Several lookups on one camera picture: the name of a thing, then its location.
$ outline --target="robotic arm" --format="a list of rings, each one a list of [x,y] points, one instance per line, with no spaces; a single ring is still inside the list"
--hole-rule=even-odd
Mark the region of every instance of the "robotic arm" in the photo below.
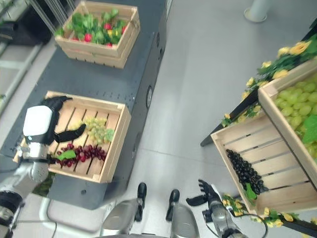
[[[71,100],[66,96],[44,99],[39,106],[28,108],[23,126],[27,147],[18,147],[18,168],[12,176],[0,183],[0,238],[12,237],[10,224],[18,207],[33,189],[43,182],[54,159],[49,155],[49,145],[78,138],[86,125],[74,131],[54,132],[59,110]]]

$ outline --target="white pole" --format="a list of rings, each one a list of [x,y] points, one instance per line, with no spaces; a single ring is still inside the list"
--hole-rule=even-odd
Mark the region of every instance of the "white pole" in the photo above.
[[[272,0],[254,0],[252,6],[244,11],[244,16],[252,22],[265,21],[271,5]]]

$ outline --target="green leaf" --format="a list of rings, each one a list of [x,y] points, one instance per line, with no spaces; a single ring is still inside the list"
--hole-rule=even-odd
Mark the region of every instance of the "green leaf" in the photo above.
[[[317,116],[311,115],[304,121],[306,132],[303,138],[303,143],[308,144],[317,140]]]
[[[107,129],[106,130],[106,139],[107,141],[111,142],[113,140],[114,129]]]
[[[257,195],[255,194],[255,192],[253,192],[252,188],[251,188],[251,184],[250,183],[246,183],[247,186],[247,191],[246,191],[246,196],[249,200],[254,200],[257,199]]]
[[[111,20],[111,15],[108,12],[103,12],[101,14],[101,18],[103,19],[104,23],[108,23]]]
[[[76,158],[76,154],[73,150],[67,150],[61,153],[57,158],[61,161],[64,159],[72,159],[72,158]]]
[[[59,28],[55,31],[54,35],[55,35],[55,36],[62,36],[62,37],[64,37],[64,30],[63,30],[63,28],[59,27]]]
[[[115,16],[117,16],[119,14],[119,10],[114,8],[111,10],[111,17],[114,18]]]

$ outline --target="bunch of grapes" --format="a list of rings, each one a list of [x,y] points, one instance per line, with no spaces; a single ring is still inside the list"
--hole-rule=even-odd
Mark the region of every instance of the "bunch of grapes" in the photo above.
[[[302,139],[306,132],[304,121],[310,115],[317,115],[317,74],[281,91],[275,104]],[[317,142],[305,146],[310,155],[317,158]]]
[[[101,147],[98,147],[97,145],[86,145],[84,147],[78,146],[77,148],[75,148],[72,143],[68,143],[67,147],[62,147],[61,151],[57,151],[57,154],[61,155],[62,151],[65,152],[67,150],[74,150],[76,157],[63,160],[57,159],[56,162],[61,166],[71,167],[73,164],[76,164],[79,161],[85,162],[86,160],[91,158],[98,158],[99,160],[105,161],[107,156],[106,151],[104,151]]]

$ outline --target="yellow flower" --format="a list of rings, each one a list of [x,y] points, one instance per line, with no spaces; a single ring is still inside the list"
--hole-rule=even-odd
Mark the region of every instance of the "yellow flower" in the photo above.
[[[244,122],[246,118],[247,117],[245,115],[241,115],[240,117],[238,117],[238,122]]]
[[[243,92],[242,100],[245,100],[245,98],[248,97],[249,94],[250,94],[249,92]]]
[[[271,228],[273,227],[273,223],[272,222],[267,222],[266,224],[267,224],[268,227],[271,227]]]
[[[281,55],[285,55],[289,53],[290,48],[289,47],[283,47],[278,50],[277,57],[280,58]]]
[[[254,78],[251,77],[249,81],[247,82],[247,86],[250,87],[253,83],[254,83]]]
[[[283,225],[283,223],[282,223],[282,221],[280,219],[276,219],[274,224],[276,225],[276,227],[281,227]]]
[[[262,81],[258,83],[258,86],[261,88],[262,86],[266,85],[268,81]]]
[[[262,63],[262,68],[267,68],[267,67],[269,67],[271,64],[272,64],[271,61],[265,61],[265,62]]]
[[[283,217],[284,217],[284,219],[286,221],[288,221],[288,222],[293,222],[294,221],[294,219],[293,219],[293,217],[291,215],[289,215],[287,213],[282,213],[282,215],[283,215]]]
[[[282,69],[278,72],[275,72],[274,75],[273,75],[273,79],[277,79],[277,78],[281,78],[281,77],[284,77],[288,74],[288,71],[285,70],[285,69]]]
[[[311,219],[311,222],[312,222],[313,224],[317,225],[317,218],[316,218],[316,217],[313,217],[313,218]]]
[[[261,106],[260,105],[257,105],[257,106],[255,106],[254,108],[253,108],[253,111],[254,112],[259,112],[261,110]]]
[[[289,53],[291,55],[300,55],[302,52],[304,52],[307,47],[310,45],[312,41],[308,41],[308,42],[298,42],[295,46],[293,46],[290,50],[289,50]]]
[[[269,215],[269,209],[266,207],[264,208],[264,215],[265,216],[268,216]]]
[[[241,208],[242,208],[242,205],[241,205],[240,203],[236,202],[236,207],[237,207],[238,209],[241,209]]]

